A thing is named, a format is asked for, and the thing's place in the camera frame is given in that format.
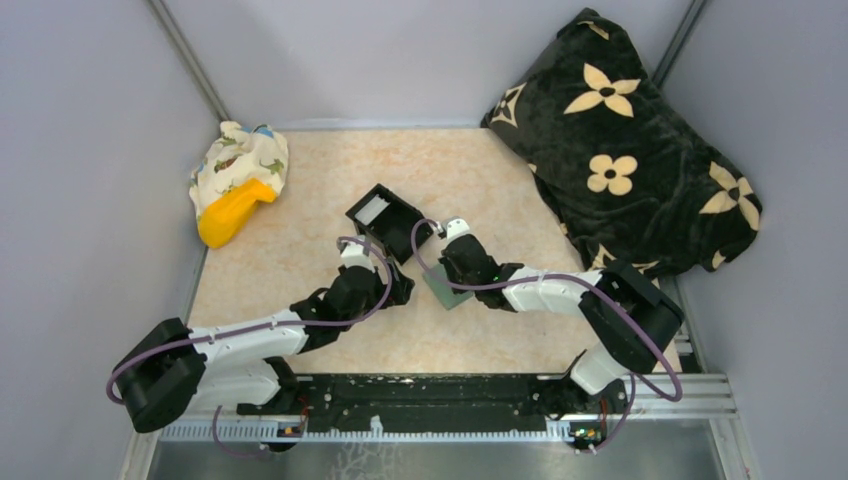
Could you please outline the green card holder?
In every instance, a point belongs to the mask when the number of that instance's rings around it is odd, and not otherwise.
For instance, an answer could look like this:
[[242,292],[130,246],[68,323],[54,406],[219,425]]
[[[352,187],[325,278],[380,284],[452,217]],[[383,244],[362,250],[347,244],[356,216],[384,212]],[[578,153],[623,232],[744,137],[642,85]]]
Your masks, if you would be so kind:
[[460,290],[455,292],[444,283],[444,281],[448,281],[448,275],[442,264],[434,265],[429,272],[423,272],[422,278],[445,310],[450,311],[473,298],[471,291]]

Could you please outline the black plastic box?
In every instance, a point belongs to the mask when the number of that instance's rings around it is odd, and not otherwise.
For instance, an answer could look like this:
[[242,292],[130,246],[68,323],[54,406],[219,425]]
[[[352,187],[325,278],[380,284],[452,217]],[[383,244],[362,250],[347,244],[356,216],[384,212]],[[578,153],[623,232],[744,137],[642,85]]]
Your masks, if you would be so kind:
[[[370,225],[363,225],[354,219],[354,214],[374,195],[380,195],[388,200],[390,205]],[[413,257],[412,230],[424,219],[424,215],[384,185],[377,183],[355,202],[345,215],[353,222],[360,235],[375,241],[384,253],[397,263],[404,264]]]

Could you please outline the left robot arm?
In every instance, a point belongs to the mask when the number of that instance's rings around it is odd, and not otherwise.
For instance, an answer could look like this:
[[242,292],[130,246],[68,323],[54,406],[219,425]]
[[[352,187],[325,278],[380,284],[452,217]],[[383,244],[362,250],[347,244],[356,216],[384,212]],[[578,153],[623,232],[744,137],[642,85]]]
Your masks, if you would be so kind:
[[294,414],[303,390],[286,359],[325,347],[379,310],[406,304],[415,283],[392,260],[342,266],[328,287],[268,317],[230,327],[190,329],[178,318],[156,325],[113,369],[109,398],[138,433],[187,413]]

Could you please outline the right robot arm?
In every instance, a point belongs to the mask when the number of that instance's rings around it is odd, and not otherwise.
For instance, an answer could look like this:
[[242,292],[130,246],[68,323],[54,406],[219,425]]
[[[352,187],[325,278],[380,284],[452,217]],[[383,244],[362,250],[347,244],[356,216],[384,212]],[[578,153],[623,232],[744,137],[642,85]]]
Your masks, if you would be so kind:
[[495,310],[579,316],[597,336],[552,392],[540,394],[544,414],[588,412],[626,374],[649,374],[657,365],[674,372],[664,351],[683,323],[682,310],[632,265],[615,260],[601,270],[543,271],[497,262],[470,233],[444,238],[439,263],[455,292],[471,292]]

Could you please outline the white card in box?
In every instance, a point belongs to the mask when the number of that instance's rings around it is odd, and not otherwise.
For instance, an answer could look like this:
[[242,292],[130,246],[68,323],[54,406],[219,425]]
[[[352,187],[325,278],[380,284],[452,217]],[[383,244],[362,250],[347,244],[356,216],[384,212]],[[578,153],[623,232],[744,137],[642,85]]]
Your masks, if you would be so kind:
[[388,200],[380,195],[374,195],[356,211],[354,219],[363,225],[370,225],[389,205]]

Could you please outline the yellow plastic object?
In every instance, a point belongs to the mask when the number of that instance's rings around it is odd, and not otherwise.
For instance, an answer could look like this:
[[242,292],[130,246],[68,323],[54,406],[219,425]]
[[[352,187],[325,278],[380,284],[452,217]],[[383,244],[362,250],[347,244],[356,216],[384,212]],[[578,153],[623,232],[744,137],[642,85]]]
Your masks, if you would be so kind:
[[260,203],[272,203],[278,193],[257,179],[250,179],[214,201],[200,215],[198,234],[209,248],[228,244],[246,225]]

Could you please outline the dinosaur print cloth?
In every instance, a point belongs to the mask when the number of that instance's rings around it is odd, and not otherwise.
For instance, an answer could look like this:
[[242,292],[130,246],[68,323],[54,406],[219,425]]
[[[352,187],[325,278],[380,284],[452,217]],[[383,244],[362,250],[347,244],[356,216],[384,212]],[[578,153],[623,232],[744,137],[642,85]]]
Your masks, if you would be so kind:
[[265,124],[248,128],[234,121],[219,125],[220,135],[192,171],[189,198],[195,215],[250,180],[257,180],[276,199],[289,172],[289,145]]

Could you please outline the black floral blanket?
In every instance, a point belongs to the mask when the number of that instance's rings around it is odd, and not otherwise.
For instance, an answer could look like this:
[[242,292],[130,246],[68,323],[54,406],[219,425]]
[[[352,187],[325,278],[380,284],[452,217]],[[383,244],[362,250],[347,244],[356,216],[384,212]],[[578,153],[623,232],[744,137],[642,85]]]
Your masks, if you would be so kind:
[[664,100],[628,33],[581,10],[483,115],[586,269],[715,271],[756,239],[749,180]]

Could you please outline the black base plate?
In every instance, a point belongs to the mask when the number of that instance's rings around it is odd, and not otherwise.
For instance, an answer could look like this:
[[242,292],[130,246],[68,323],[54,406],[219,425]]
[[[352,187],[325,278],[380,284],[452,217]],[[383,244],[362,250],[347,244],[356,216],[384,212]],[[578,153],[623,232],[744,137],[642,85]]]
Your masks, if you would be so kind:
[[388,433],[542,432],[549,420],[621,414],[626,387],[614,381],[589,396],[561,375],[377,376],[315,374],[262,406],[240,404],[243,416],[293,415],[310,432],[365,432],[379,418]]

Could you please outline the aluminium frame rail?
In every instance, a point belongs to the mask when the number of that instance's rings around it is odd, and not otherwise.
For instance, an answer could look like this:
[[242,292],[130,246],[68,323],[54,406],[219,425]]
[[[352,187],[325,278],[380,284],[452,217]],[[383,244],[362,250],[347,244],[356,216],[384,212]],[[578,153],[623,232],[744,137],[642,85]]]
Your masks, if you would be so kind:
[[589,427],[606,426],[613,430],[624,418],[628,424],[638,421],[693,421],[732,418],[737,409],[728,381],[718,374],[682,374],[677,383],[666,375],[648,375],[626,387],[627,404],[621,414],[602,414],[591,423],[585,414],[549,420],[542,432],[525,433],[388,433],[379,418],[371,420],[365,432],[310,432],[305,418],[293,415],[237,416],[223,413],[214,419],[211,413],[187,415],[157,431],[162,441],[212,441],[226,445],[261,442],[268,445],[295,443],[344,442],[552,442],[571,443]]

